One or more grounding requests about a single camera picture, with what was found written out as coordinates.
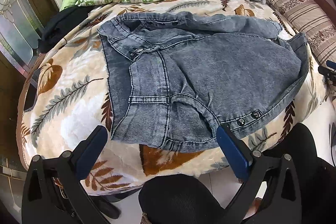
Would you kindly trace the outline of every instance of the metal button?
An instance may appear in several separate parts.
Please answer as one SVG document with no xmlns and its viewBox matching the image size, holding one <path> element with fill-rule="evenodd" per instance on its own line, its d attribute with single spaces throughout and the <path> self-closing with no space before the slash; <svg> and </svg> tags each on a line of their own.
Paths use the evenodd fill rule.
<svg viewBox="0 0 336 224">
<path fill-rule="evenodd" d="M 39 159 L 40 159 L 40 155 L 35 155 L 35 156 L 32 158 L 33 161 L 38 161 Z"/>
<path fill-rule="evenodd" d="M 243 118 L 240 118 L 237 120 L 237 124 L 242 127 L 245 124 L 245 120 Z"/>
<path fill-rule="evenodd" d="M 260 152 L 259 150 L 254 150 L 254 151 L 252 152 L 252 154 L 253 154 L 253 156 L 255 156 L 255 157 L 257 157 L 257 158 L 259 158 L 259 157 L 261 156 L 261 152 Z"/>
<path fill-rule="evenodd" d="M 71 151 L 67 150 L 62 153 L 63 158 L 69 158 L 71 156 Z"/>
<path fill-rule="evenodd" d="M 258 119 L 260 115 L 258 111 L 252 111 L 251 116 L 253 119 Z"/>
<path fill-rule="evenodd" d="M 285 154 L 283 157 L 284 157 L 286 160 L 291 160 L 291 159 L 292 159 L 292 157 L 291 157 L 290 154 Z"/>
</svg>

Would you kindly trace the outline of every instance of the snap button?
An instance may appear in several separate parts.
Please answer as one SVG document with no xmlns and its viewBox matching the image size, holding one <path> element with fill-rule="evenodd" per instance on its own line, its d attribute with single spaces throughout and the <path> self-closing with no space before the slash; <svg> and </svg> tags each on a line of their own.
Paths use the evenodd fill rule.
<svg viewBox="0 0 336 224">
<path fill-rule="evenodd" d="M 251 113 L 251 116 L 252 116 L 252 118 L 254 118 L 254 119 L 258 119 L 259 116 L 260 116 L 260 114 L 259 114 L 258 111 L 253 111 L 253 112 Z"/>
<path fill-rule="evenodd" d="M 239 118 L 237 120 L 237 124 L 242 127 L 245 124 L 245 120 L 243 118 Z"/>
</svg>

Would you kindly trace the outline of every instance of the white floor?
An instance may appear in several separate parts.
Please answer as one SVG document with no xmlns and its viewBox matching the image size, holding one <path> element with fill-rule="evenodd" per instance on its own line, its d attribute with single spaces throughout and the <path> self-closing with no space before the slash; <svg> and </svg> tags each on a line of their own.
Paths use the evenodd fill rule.
<svg viewBox="0 0 336 224">
<path fill-rule="evenodd" d="M 329 125 L 336 122 L 336 114 L 332 102 L 328 100 L 318 107 L 303 123 L 313 134 L 318 156 L 332 164 L 329 146 Z M 222 207 L 226 207 L 241 186 L 231 168 L 204 174 L 199 180 L 209 189 Z M 263 182 L 257 194 L 262 198 L 266 190 Z M 114 203 L 120 210 L 119 219 L 109 219 L 115 224 L 139 224 L 142 211 L 138 202 L 139 192 Z"/>
</svg>

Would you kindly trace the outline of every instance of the jeans pocket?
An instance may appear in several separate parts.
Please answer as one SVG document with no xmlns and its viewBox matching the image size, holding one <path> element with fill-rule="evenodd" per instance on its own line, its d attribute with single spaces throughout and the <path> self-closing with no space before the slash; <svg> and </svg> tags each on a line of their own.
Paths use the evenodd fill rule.
<svg viewBox="0 0 336 224">
<path fill-rule="evenodd" d="M 199 100 L 189 94 L 175 94 L 170 99 L 169 138 L 204 143 L 216 137 L 219 122 Z"/>
</svg>

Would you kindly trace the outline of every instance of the tiled floor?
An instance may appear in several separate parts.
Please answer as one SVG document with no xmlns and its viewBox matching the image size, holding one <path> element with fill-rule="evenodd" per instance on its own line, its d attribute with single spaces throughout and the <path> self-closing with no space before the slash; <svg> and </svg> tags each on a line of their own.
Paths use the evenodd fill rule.
<svg viewBox="0 0 336 224">
<path fill-rule="evenodd" d="M 336 122 L 336 114 L 330 100 L 318 107 L 305 121 L 304 124 L 310 129 L 314 136 L 318 156 L 332 164 L 329 147 L 329 125 Z M 240 187 L 240 183 L 234 176 L 231 168 L 203 174 L 199 180 L 209 189 L 222 207 L 226 207 Z M 21 199 L 23 181 L 10 180 L 0 176 L 0 199 L 14 217 L 21 222 Z M 263 197 L 266 185 L 263 183 L 257 194 Z M 121 210 L 119 219 L 109 219 L 114 224 L 139 224 L 142 211 L 138 202 L 139 192 L 114 203 Z"/>
</svg>

